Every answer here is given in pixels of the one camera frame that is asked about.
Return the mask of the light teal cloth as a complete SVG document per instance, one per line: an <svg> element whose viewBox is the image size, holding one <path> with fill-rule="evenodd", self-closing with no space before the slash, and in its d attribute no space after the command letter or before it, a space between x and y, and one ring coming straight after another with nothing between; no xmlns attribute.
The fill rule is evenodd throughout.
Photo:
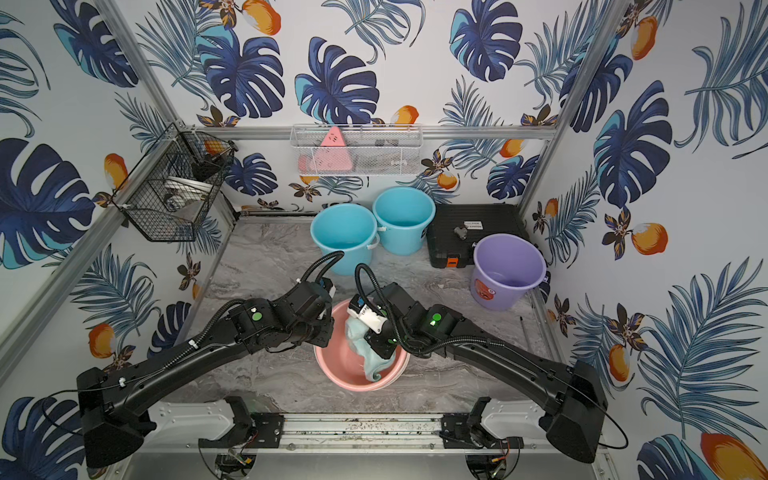
<svg viewBox="0 0 768 480"><path fill-rule="evenodd" d="M359 319L349 317L345 325L347 344L352 352L362 358L363 372L369 382L378 382L383 378L383 372L395 363L395 354L384 358L376 353L368 344L365 335L369 327Z"/></svg>

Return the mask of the pink plastic bucket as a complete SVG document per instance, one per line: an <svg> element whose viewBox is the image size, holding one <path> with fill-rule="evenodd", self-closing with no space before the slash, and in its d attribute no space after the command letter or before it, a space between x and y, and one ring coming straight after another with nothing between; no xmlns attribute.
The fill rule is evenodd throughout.
<svg viewBox="0 0 768 480"><path fill-rule="evenodd" d="M377 380L366 376L365 358L354 352L346 336L349 299L337 303L332 309L334 327L331 339L324 348L315 347L314 354L323 373L337 386L357 393L382 390L393 384L405 372L410 355L401 347L384 368L378 371Z"/></svg>

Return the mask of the purple plastic bucket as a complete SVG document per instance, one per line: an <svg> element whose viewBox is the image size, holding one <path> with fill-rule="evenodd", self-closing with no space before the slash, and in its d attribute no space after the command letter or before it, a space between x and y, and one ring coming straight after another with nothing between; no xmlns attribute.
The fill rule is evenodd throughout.
<svg viewBox="0 0 768 480"><path fill-rule="evenodd" d="M546 263L527 240L511 234L481 239L473 252L470 292L482 307L505 311L545 278Z"/></svg>

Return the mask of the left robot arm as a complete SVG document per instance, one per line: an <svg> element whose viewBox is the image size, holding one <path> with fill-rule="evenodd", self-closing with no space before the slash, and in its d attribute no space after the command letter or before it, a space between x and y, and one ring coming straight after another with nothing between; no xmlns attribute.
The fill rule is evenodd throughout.
<svg viewBox="0 0 768 480"><path fill-rule="evenodd" d="M333 282L326 272L341 251L310 265L284 295L222 305L202 331L135 365L107 373L91 368L76 379L85 462L100 469L135 453L157 428L149 410L206 373L260 351L281 353L305 343L328 345Z"/></svg>

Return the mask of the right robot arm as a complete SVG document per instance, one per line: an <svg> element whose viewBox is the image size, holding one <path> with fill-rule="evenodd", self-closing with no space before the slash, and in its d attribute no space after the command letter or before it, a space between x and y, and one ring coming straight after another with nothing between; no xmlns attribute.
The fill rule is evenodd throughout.
<svg viewBox="0 0 768 480"><path fill-rule="evenodd" d="M362 304L384 320L368 341L386 357L398 348L412 356L441 357L466 363L513 387L544 411L538 420L545 438L560 453L581 463L595 461L601 448L623 450L623 443L600 441L603 426L620 424L608 413L608 400L596 369L581 360L572 365L549 360L501 340L462 313L443 304L423 306L403 287L381 286L373 270L355 267L354 304Z"/></svg>

